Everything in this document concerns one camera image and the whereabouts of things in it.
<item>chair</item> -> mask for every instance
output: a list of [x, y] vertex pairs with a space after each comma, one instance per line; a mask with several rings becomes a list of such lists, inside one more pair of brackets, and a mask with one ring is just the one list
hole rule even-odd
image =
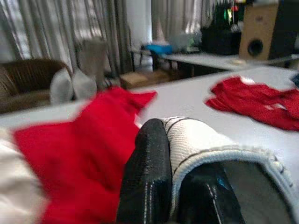
[[54, 74], [70, 68], [52, 59], [27, 59], [0, 64], [0, 114], [50, 105]]

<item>speaker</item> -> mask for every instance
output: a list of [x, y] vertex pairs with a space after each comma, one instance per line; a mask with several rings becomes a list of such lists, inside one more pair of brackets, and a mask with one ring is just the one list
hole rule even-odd
[[239, 57], [269, 60], [289, 56], [294, 50], [299, 13], [297, 2], [246, 6]]

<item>red cloth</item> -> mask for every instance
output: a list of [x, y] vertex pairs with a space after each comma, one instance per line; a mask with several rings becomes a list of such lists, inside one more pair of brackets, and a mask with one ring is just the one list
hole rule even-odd
[[226, 79], [212, 89], [206, 105], [235, 112], [285, 130], [299, 131], [299, 91], [279, 91], [265, 84], [245, 84], [240, 77]]
[[115, 220], [124, 165], [139, 130], [135, 114], [155, 95], [114, 88], [99, 94], [73, 122], [14, 133], [50, 199], [43, 224]]

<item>blue container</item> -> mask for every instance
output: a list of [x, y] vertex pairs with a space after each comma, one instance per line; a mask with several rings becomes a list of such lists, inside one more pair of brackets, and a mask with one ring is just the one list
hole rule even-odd
[[169, 55], [172, 53], [171, 45], [148, 44], [148, 45], [145, 45], [145, 48], [147, 50], [154, 51], [157, 55], [161, 55], [161, 54]]

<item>white cloth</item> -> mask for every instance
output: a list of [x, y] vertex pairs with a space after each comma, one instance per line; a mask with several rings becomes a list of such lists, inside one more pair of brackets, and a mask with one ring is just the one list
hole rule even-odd
[[[262, 213], [260, 213], [260, 211], [246, 210], [247, 208], [252, 209], [256, 203], [259, 207], [264, 206], [264, 208], [271, 208], [272, 205], [267, 204], [271, 201], [279, 201], [277, 202], [278, 205], [276, 208], [290, 207], [295, 222], [299, 223], [298, 192], [291, 181], [288, 170], [270, 151], [258, 147], [241, 146], [228, 137], [217, 133], [204, 122], [195, 119], [173, 117], [164, 119], [163, 122], [170, 143], [171, 169], [173, 175], [170, 217], [174, 217], [177, 212], [179, 190], [184, 177], [201, 164], [222, 161], [225, 168], [230, 170], [227, 174], [229, 180], [238, 188], [237, 190], [235, 189], [235, 194], [241, 208], [244, 207], [245, 209], [242, 211], [242, 214], [244, 215], [246, 223], [257, 223], [256, 220], [258, 218], [250, 217], [250, 214], [266, 215], [267, 217], [263, 217], [265, 220], [273, 221], [268, 223], [280, 223], [275, 220], [275, 214], [273, 214], [273, 210], [271, 209], [264, 209]], [[230, 164], [232, 161], [237, 161], [237, 164]], [[256, 164], [259, 164], [262, 169], [259, 170], [250, 167], [252, 164], [255, 165], [254, 167], [256, 167]], [[277, 193], [275, 188], [272, 187], [271, 181], [267, 181], [264, 174], [272, 179], [280, 193]], [[238, 180], [241, 180], [241, 177], [244, 177], [244, 175], [248, 178], [243, 179], [243, 182], [249, 179], [247, 184], [238, 183]], [[255, 186], [260, 186], [260, 188], [256, 190], [247, 189], [250, 192], [244, 192], [244, 189], [250, 185], [249, 183], [251, 183], [252, 188]], [[256, 193], [260, 193], [265, 197], [263, 198]], [[286, 203], [284, 200], [280, 200], [280, 195], [283, 195]], [[250, 203], [250, 207], [246, 207], [246, 201], [244, 202], [245, 206], [242, 206], [242, 202], [246, 197], [252, 197], [253, 202]], [[287, 209], [282, 212], [279, 211], [278, 214], [284, 216], [282, 220], [290, 219], [289, 215], [287, 215]]]
[[34, 224], [47, 199], [10, 133], [0, 128], [0, 223]]
[[77, 69], [72, 78], [76, 99], [89, 99], [97, 94], [95, 78], [90, 78]]
[[55, 73], [50, 84], [50, 101], [51, 104], [66, 103], [74, 95], [71, 77], [66, 68]]

